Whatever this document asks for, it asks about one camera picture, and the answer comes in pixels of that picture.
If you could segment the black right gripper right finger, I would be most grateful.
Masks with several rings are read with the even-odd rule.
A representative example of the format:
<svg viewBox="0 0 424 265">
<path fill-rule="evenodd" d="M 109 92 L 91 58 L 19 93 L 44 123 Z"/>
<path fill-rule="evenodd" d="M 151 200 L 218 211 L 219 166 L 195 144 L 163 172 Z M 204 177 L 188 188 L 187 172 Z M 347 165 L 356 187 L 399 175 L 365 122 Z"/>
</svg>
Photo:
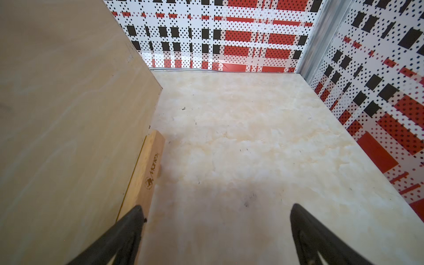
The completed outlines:
<svg viewBox="0 0 424 265">
<path fill-rule="evenodd" d="M 300 204 L 290 211 L 293 240 L 301 265 L 370 265 Z"/>
</svg>

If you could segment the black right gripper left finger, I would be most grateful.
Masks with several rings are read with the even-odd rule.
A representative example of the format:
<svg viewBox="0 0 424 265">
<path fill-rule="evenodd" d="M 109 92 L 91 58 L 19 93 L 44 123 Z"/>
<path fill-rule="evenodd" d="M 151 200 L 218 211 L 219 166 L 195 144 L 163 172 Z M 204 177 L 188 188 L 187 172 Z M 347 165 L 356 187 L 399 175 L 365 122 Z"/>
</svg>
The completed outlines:
<svg viewBox="0 0 424 265">
<path fill-rule="evenodd" d="M 141 242 L 145 217 L 134 206 L 98 240 L 69 262 L 71 265 L 133 265 Z"/>
</svg>

